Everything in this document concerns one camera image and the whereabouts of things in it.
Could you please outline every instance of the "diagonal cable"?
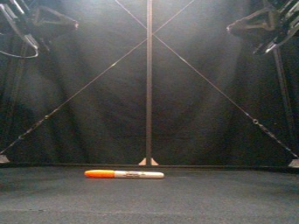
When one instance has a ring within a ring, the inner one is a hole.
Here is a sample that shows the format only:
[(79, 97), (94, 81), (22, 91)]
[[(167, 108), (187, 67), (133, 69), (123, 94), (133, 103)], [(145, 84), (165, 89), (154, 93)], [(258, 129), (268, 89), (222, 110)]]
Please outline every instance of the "diagonal cable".
[[(137, 22), (146, 28), (142, 21), (135, 17), (134, 13), (126, 8), (126, 6), (117, 0), (117, 3), (122, 6), (122, 8), (127, 11), (127, 13), (133, 16)], [(258, 119), (254, 118), (250, 113), (240, 106), (240, 104), (229, 97), (229, 95), (222, 91), (222, 89), (213, 83), (213, 81), (206, 77), (206, 75), (199, 72), (199, 70), (193, 66), (193, 64), (183, 58), (183, 56), (163, 42), (163, 40), (155, 35), (163, 27), (174, 20), (174, 18), (187, 9), (187, 7), (194, 3), (194, 0), (177, 12), (177, 14), (166, 21), (166, 23), (155, 30), (154, 36), (163, 43), (163, 45), (169, 48), (169, 50), (179, 57), (179, 59), (186, 63), (186, 65), (194, 70), (194, 72), (210, 83), (210, 85), (218, 90), (218, 92), (225, 96), (225, 98), (232, 102), (232, 104), (245, 113), (245, 115), (252, 119), (253, 123), (261, 128), (261, 130), (282, 145), (282, 147), (294, 155), (296, 158), (299, 156), (293, 152), (293, 150), (288, 147), (288, 145), (277, 138), (276, 134), (268, 129), (268, 127), (260, 123)]]
[(30, 135), (43, 124), (43, 122), (50, 119), (54, 114), (63, 108), (63, 106), (90, 87), (90, 85), (103, 76), (109, 70), (134, 52), (134, 50), (146, 42), (146, 39), (125, 54), (123, 57), (86, 84), (86, 86), (66, 100), (66, 102), (49, 114), (45, 118), (37, 122), (33, 127), (17, 138), (17, 140), (0, 151), (0, 155), (6, 153), (9, 149), (11, 149), (15, 144), (18, 144), (22, 140), (25, 140), (26, 136)]

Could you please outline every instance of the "orange marker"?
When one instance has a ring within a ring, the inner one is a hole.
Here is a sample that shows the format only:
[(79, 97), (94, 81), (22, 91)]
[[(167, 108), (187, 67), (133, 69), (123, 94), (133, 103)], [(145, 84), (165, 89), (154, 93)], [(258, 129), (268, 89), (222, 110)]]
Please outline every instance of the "orange marker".
[(158, 171), (86, 171), (85, 175), (91, 179), (163, 179), (165, 174)]

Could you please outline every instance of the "black backdrop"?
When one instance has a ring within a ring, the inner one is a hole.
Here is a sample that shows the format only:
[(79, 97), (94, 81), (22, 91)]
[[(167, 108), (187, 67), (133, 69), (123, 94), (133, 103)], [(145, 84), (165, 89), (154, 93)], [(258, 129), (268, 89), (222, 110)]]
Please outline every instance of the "black backdrop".
[[(274, 55), (254, 56), (228, 34), (253, 1), (190, 2), (154, 0), (166, 45), (154, 37), (153, 157), (161, 165), (288, 165), (289, 152), (201, 76), (296, 145)], [(147, 45), (137, 46), (147, 38), (147, 1), (42, 4), (77, 19), (79, 29), (38, 59), (2, 57), (2, 148), (99, 78), (6, 155), (15, 162), (137, 165), (146, 157)]]

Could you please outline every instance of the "black floor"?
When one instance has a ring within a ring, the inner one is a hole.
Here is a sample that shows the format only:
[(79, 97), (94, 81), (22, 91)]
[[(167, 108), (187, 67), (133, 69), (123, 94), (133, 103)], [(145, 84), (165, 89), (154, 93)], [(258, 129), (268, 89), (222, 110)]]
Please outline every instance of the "black floor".
[(298, 174), (206, 170), (89, 179), (86, 170), (0, 169), (0, 223), (299, 223)]

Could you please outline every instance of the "orange cap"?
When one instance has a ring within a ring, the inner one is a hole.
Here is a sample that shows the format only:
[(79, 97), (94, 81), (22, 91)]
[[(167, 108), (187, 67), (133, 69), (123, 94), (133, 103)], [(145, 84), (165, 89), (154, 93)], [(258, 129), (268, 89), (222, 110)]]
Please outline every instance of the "orange cap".
[(109, 170), (93, 170), (86, 171), (85, 175), (93, 179), (113, 179), (115, 177), (115, 172)]

